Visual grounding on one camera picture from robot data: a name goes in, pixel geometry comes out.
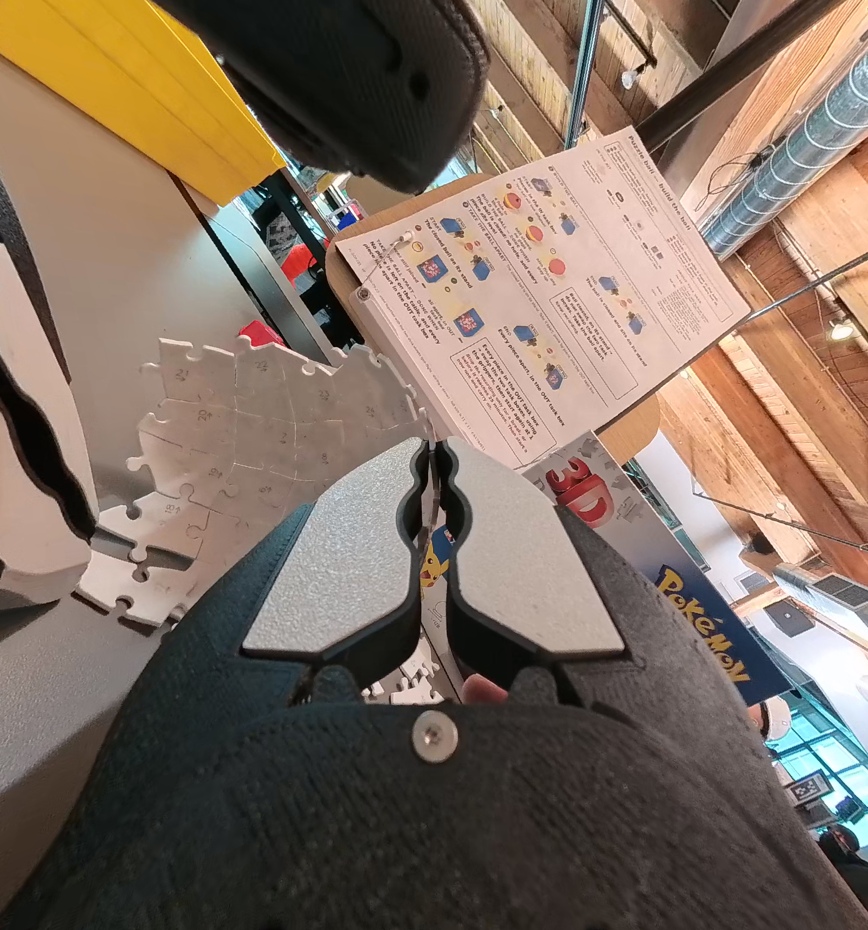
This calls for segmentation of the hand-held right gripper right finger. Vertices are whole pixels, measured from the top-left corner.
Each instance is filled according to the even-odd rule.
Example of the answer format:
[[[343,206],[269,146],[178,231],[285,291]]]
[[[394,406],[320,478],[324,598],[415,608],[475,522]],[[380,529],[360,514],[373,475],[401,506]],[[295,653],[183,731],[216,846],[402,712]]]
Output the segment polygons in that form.
[[[556,665],[626,645],[557,509],[530,481],[454,437],[440,442],[453,538],[447,635],[465,665]]]

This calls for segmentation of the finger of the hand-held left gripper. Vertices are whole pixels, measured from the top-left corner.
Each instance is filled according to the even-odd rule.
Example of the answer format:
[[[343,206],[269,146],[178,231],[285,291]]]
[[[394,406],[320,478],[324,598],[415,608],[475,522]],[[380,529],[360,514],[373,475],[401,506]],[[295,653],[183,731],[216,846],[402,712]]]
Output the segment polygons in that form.
[[[56,352],[1,242],[0,414],[26,479],[56,503],[71,533],[90,542],[98,505],[79,413]]]
[[[64,597],[90,560],[89,542],[25,471],[0,410],[0,611]]]

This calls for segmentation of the dark desk hatch panel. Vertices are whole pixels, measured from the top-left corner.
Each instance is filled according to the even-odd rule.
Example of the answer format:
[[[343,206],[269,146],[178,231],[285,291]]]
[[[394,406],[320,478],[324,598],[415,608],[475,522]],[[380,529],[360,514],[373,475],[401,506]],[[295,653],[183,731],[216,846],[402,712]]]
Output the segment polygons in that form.
[[[323,365],[335,360],[332,343],[260,237],[236,205],[198,203],[219,249],[231,261],[264,320],[295,352]]]

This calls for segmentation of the laminated instruction sheet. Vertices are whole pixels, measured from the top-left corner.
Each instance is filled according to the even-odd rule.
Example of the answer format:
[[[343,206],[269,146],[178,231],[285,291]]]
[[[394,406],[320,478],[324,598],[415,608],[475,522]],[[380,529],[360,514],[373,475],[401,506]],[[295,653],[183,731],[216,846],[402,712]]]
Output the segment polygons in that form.
[[[513,468],[618,419],[750,311],[632,128],[337,248],[428,415]]]

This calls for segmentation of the yellow plastic bin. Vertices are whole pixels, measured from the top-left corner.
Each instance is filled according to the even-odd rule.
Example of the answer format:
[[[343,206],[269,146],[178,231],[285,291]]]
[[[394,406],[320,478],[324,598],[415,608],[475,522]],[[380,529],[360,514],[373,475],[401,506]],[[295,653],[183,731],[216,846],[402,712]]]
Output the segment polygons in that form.
[[[0,1],[0,55],[219,205],[286,166],[213,54],[154,2]]]

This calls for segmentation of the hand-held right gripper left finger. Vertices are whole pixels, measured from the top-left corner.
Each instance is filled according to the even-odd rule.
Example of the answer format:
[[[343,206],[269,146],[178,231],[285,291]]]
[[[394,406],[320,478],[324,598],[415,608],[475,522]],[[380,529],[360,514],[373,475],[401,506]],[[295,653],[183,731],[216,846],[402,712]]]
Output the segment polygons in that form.
[[[316,501],[242,643],[251,657],[405,661],[420,638],[429,444],[412,436]]]

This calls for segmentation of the partly built puzzle ball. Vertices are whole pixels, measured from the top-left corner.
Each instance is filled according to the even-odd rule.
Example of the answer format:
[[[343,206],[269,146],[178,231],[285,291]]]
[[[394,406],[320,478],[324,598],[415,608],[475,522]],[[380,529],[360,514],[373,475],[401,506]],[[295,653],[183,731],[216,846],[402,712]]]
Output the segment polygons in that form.
[[[105,509],[99,528],[131,545],[123,559],[93,551],[76,589],[133,622],[178,620],[266,535],[349,471],[430,420],[385,356],[358,345],[338,366],[246,336],[231,350],[159,339],[164,397],[138,423],[154,489]]]

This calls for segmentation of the blue puzzle box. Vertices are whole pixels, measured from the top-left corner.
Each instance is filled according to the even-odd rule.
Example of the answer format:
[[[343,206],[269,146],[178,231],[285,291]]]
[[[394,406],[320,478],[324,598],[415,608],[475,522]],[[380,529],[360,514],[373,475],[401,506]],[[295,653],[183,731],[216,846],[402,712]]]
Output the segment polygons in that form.
[[[744,704],[749,707],[789,691],[790,682],[599,436],[586,432],[516,472],[557,509],[601,598],[604,577],[631,581],[639,575],[652,583],[703,641]],[[628,649],[627,633],[615,618],[616,609],[625,605],[626,600],[606,606],[626,645],[625,652],[616,657],[626,657]],[[525,665],[466,666],[508,687]]]

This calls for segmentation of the pile of white puzzle pieces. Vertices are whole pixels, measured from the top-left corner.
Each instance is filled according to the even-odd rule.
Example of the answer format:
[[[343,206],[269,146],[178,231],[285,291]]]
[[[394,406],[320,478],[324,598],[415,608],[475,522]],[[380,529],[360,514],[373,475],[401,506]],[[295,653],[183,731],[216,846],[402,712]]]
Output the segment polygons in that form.
[[[383,680],[363,688],[364,702],[393,706],[440,704],[444,695],[438,690],[436,677],[440,663],[425,636],[421,636],[412,655]]]

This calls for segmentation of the black wall speaker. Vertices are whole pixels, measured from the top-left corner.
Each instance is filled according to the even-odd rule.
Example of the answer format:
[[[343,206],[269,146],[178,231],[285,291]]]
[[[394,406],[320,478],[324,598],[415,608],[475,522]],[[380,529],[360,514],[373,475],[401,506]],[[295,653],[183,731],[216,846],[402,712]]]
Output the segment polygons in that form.
[[[764,612],[779,633],[789,639],[811,633],[815,628],[814,617],[789,599],[768,604]]]

